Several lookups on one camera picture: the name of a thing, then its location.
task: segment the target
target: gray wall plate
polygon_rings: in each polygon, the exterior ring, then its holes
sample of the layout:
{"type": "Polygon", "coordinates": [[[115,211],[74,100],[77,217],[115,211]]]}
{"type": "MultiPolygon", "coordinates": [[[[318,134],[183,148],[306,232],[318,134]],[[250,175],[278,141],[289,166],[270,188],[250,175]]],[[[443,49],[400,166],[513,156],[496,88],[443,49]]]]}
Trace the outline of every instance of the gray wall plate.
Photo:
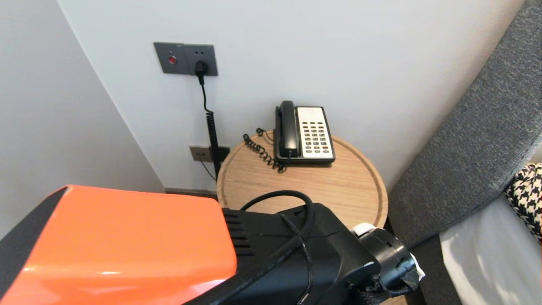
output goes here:
{"type": "Polygon", "coordinates": [[[185,45],[183,43],[155,42],[154,49],[164,73],[195,75],[194,67],[198,60],[207,63],[209,71],[206,76],[218,76],[213,45],[185,45]],[[176,64],[169,58],[174,56],[176,64]]]}
{"type": "Polygon", "coordinates": [[[186,58],[184,57],[184,45],[182,43],[155,42],[154,49],[158,56],[158,61],[164,73],[172,74],[190,74],[186,58]],[[169,62],[169,57],[174,56],[177,60],[176,64],[169,62]]]}
{"type": "Polygon", "coordinates": [[[215,47],[213,45],[184,45],[184,56],[188,64],[190,75],[194,73],[194,67],[198,60],[203,60],[209,66],[205,76],[218,76],[218,68],[215,59],[215,47]]]}

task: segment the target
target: houndstooth pillow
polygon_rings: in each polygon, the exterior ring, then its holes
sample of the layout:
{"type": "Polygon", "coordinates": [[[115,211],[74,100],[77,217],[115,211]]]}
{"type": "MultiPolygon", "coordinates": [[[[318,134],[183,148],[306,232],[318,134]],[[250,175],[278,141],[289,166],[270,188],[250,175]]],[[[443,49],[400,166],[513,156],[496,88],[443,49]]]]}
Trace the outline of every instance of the houndstooth pillow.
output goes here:
{"type": "Polygon", "coordinates": [[[514,177],[506,189],[506,199],[527,228],[542,244],[540,219],[542,218],[542,163],[527,164],[514,177]]]}

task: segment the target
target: telephone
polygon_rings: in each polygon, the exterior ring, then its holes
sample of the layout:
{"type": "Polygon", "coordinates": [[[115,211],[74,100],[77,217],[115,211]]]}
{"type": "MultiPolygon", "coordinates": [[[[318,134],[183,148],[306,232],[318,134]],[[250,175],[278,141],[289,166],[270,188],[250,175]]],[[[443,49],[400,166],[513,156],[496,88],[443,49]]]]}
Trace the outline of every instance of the telephone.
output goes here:
{"type": "Polygon", "coordinates": [[[275,110],[274,149],[279,163],[331,163],[335,151],[323,107],[294,107],[285,100],[275,110]]]}

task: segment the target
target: orange cover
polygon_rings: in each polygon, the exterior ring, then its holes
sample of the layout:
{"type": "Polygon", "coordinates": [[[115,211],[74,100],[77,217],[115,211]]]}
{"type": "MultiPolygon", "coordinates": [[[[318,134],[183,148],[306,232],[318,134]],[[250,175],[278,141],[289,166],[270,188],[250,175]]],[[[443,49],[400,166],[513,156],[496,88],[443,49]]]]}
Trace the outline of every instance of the orange cover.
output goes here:
{"type": "Polygon", "coordinates": [[[68,186],[1,305],[179,305],[235,274],[213,199],[68,186]]]}

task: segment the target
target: telephone keypad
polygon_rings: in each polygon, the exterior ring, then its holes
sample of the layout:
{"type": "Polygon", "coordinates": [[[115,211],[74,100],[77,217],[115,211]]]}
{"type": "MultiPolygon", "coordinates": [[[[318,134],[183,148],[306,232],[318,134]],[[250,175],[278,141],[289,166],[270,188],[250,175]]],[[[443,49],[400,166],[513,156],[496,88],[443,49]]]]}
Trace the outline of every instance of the telephone keypad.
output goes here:
{"type": "Polygon", "coordinates": [[[297,107],[298,127],[301,137],[302,157],[314,159],[333,158],[331,136],[327,129],[325,115],[319,107],[297,107]]]}

